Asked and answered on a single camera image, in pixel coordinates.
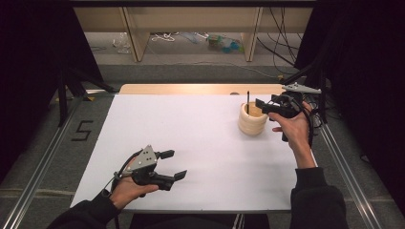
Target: finger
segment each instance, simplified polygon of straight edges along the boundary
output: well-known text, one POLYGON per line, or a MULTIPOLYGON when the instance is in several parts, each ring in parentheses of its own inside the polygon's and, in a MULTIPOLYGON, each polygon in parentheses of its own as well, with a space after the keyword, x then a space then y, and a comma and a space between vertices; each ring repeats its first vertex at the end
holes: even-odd
POLYGON ((270 117, 272 120, 278 122, 280 125, 282 125, 282 122, 284 122, 286 120, 284 117, 282 117, 281 115, 279 115, 277 113, 269 113, 268 117, 270 117))
POLYGON ((312 107, 310 106, 310 104, 308 104, 306 101, 303 101, 303 106, 306 110, 308 110, 309 112, 312 111, 312 107))
POLYGON ((273 129, 271 129, 273 132, 282 132, 283 129, 281 127, 274 127, 273 129))
POLYGON ((141 192, 143 194, 148 194, 148 193, 153 193, 155 191, 158 191, 159 186, 156 184, 148 184, 148 185, 143 185, 141 187, 141 192))

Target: metal rail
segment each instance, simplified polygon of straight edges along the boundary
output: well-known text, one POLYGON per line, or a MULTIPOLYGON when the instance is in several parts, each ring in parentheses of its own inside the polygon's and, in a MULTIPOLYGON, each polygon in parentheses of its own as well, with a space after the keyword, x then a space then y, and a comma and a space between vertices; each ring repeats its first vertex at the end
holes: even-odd
POLYGON ((53 157, 56 154, 60 146, 60 143, 62 142, 62 139, 66 134, 68 127, 70 126, 75 110, 81 103, 81 101, 82 101, 81 97, 74 98, 71 109, 68 112, 69 115, 66 118, 66 121, 61 127, 57 128, 50 145, 48 146, 45 154, 42 156, 40 162, 36 166, 36 169, 33 172, 30 181, 28 182, 20 198, 17 200, 16 204, 12 208, 6 220, 6 223, 3 225, 4 229, 18 228, 19 224, 21 223, 21 220, 23 219, 25 213, 30 207, 30 204, 32 202, 36 190, 38 189, 51 162, 53 161, 53 157))
POLYGON ((370 205, 367 200, 363 190, 358 184, 352 170, 344 158, 342 152, 340 151, 339 146, 334 140, 333 135, 331 134, 328 124, 324 123, 320 128, 321 135, 325 139, 325 142, 330 149, 330 153, 334 159, 334 162, 339 169, 342 178, 344 179, 346 185, 348 186, 349 192, 352 195, 354 203, 356 204, 361 217, 366 223, 367 228, 376 229, 382 228, 381 224, 378 221, 377 216, 375 215, 373 207, 370 205))

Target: floor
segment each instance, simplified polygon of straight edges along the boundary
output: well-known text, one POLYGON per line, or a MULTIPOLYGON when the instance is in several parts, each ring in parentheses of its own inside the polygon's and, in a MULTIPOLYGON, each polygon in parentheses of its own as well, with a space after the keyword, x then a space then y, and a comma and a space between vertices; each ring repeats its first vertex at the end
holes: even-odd
MULTIPOLYGON (((241 39, 237 33, 216 33, 234 39, 241 39)), ((152 40, 141 62, 134 62, 130 53, 123 53, 117 44, 121 34, 119 33, 86 33, 89 44, 100 70, 105 77, 105 82, 119 88, 126 82, 137 81, 135 78, 116 78, 108 74, 109 68, 120 66, 119 69, 150 68, 153 71, 157 66, 170 66, 186 68, 189 66, 227 66, 232 73, 251 73, 257 77, 269 77, 277 82, 279 77, 288 77, 288 73, 294 73, 286 62, 293 62, 294 57, 289 49, 277 45, 276 51, 286 60, 273 57, 263 45, 257 43, 252 62, 246 62, 243 52, 223 52, 219 48, 209 47, 207 41, 196 34, 179 33, 171 34, 167 41, 160 38, 152 40), (275 68, 274 72, 265 72, 263 67, 275 68)), ((278 33, 260 34, 259 39, 270 49, 274 50, 276 43, 271 39, 277 39, 278 33)), ((300 34, 288 34, 288 43, 291 47, 299 48, 300 34)), ((173 75, 171 69, 165 69, 161 74, 173 75)), ((86 89, 97 89, 94 85, 85 84, 86 89)), ((69 126, 61 135, 60 141, 53 147, 56 149, 52 160, 41 178, 38 187, 28 208, 22 213, 23 218, 18 222, 19 228, 44 228, 56 216, 65 211, 75 194, 75 188, 81 179, 81 175, 87 166, 96 144, 96 138, 101 131, 102 123, 108 113, 109 106, 114 96, 111 94, 97 94, 93 100, 72 99, 69 101, 72 116, 69 126), (81 125, 91 130, 87 140, 74 141, 83 135, 77 132, 81 125)), ((318 165, 325 168, 327 180, 337 186, 343 193, 348 209, 348 222, 351 228, 405 228, 405 219, 398 211, 394 201, 378 178, 372 166, 366 158, 361 157, 361 149, 356 144, 350 130, 345 125, 345 120, 339 116, 338 108, 333 104, 333 98, 328 97, 328 129, 320 129, 318 136, 313 142, 313 153, 318 165), (339 163, 342 161, 349 168, 342 171, 339 163), (372 206, 375 219, 367 219, 370 212, 362 210, 363 203, 372 206)), ((50 151, 50 142, 54 142, 54 135, 58 132, 58 104, 57 96, 51 101, 48 115, 44 117, 38 135, 32 140, 27 152, 21 155, 14 164, 7 178, 0 186, 0 222, 6 223, 7 215, 15 206, 24 188, 30 182, 37 165, 41 163, 44 153, 50 151)), ((268 214, 271 228, 288 228, 288 212, 272 212, 268 214)), ((131 214, 123 213, 120 216, 122 228, 127 228, 131 220, 131 214)))

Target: cable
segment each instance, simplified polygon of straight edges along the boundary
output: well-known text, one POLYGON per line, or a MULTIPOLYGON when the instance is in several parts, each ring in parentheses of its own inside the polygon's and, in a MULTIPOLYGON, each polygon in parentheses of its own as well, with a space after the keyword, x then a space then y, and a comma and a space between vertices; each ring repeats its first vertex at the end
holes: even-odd
POLYGON ((176 39, 174 38, 174 37, 172 37, 172 33, 167 33, 167 32, 164 32, 164 33, 155 33, 155 37, 152 37, 152 41, 157 41, 157 40, 159 40, 159 39, 161 39, 161 40, 164 40, 164 41, 170 41, 170 42, 173 42, 173 41, 175 41, 176 39))
POLYGON ((281 35, 284 38, 284 40, 285 40, 285 42, 287 44, 288 51, 289 51, 289 54, 291 55, 291 58, 293 59, 293 61, 295 61, 296 57, 295 57, 295 54, 292 52, 291 47, 290 47, 290 45, 288 43, 287 33, 286 33, 286 24, 284 23, 286 9, 281 8, 282 21, 281 21, 280 25, 279 25, 279 23, 277 22, 277 19, 274 16, 273 10, 271 8, 269 8, 269 9, 270 9, 271 16, 273 17, 273 20, 276 23, 277 29, 279 31, 279 36, 277 38, 276 46, 277 46, 277 44, 279 44, 279 38, 280 38, 280 35, 281 35))
POLYGON ((277 55, 278 57, 280 57, 281 59, 283 59, 284 61, 286 61, 287 63, 289 63, 289 65, 294 66, 294 64, 293 64, 292 62, 290 62, 290 61, 288 61, 287 59, 285 59, 281 54, 279 54, 279 53, 273 51, 271 48, 267 47, 267 46, 259 39, 259 37, 257 37, 257 40, 260 42, 260 44, 263 45, 263 47, 264 47, 266 50, 268 50, 268 51, 270 51, 271 53, 277 55))
POLYGON ((246 68, 246 67, 243 67, 243 66, 239 66, 239 65, 236 65, 236 64, 229 63, 229 62, 199 61, 199 62, 191 62, 191 63, 182 63, 182 62, 179 62, 179 63, 168 64, 168 63, 164 63, 163 61, 161 61, 161 60, 159 59, 158 55, 157 55, 148 45, 147 45, 146 47, 151 51, 152 54, 155 55, 155 57, 160 61, 160 63, 161 63, 162 65, 167 65, 167 66, 172 66, 172 65, 190 65, 190 64, 191 64, 191 65, 199 65, 199 64, 222 64, 222 65, 231 65, 231 66, 235 66, 235 67, 238 67, 238 68, 241 68, 241 69, 244 69, 244 70, 248 70, 248 71, 252 71, 252 72, 255 72, 255 73, 259 73, 259 74, 264 75, 264 76, 269 77, 269 78, 277 78, 277 76, 275 76, 275 75, 269 75, 269 74, 262 73, 262 72, 260 72, 260 71, 254 70, 254 69, 246 68))
MULTIPOLYGON (((274 43, 277 42, 276 40, 274 40, 274 39, 270 36, 269 32, 267 33, 267 36, 268 36, 268 38, 270 38, 270 40, 272 40, 274 43)), ((279 45, 285 46, 285 47, 290 47, 291 49, 299 50, 299 49, 296 48, 296 47, 288 46, 288 45, 286 45, 286 44, 279 43, 279 45)))
MULTIPOLYGON (((274 46, 274 50, 277 49, 277 44, 278 44, 278 40, 279 40, 279 39, 280 39, 280 33, 279 33, 279 36, 277 37, 277 42, 276 42, 276 45, 274 46)), ((276 65, 276 61, 275 61, 274 55, 273 55, 273 64, 274 64, 274 66, 276 67, 276 69, 277 69, 280 73, 293 74, 293 73, 286 73, 286 72, 284 72, 284 71, 281 71, 281 70, 277 67, 277 65, 276 65)))

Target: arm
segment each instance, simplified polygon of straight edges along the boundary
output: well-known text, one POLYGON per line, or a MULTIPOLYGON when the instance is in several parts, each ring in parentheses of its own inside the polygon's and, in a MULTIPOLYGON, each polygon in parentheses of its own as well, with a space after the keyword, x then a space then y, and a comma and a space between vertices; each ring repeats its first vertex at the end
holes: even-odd
MULTIPOLYGON (((306 102, 303 105, 308 112, 311 110, 306 102)), ((305 115, 300 113, 290 119, 275 113, 268 116, 280 124, 273 131, 284 132, 297 163, 297 183, 291 191, 290 228, 349 228, 343 195, 328 185, 323 169, 316 167, 312 157, 305 115)))
POLYGON ((110 195, 103 190, 92 201, 84 200, 69 209, 51 225, 51 228, 105 228, 106 224, 116 217, 132 200, 142 194, 158 190, 158 185, 137 185, 130 177, 124 177, 110 195))

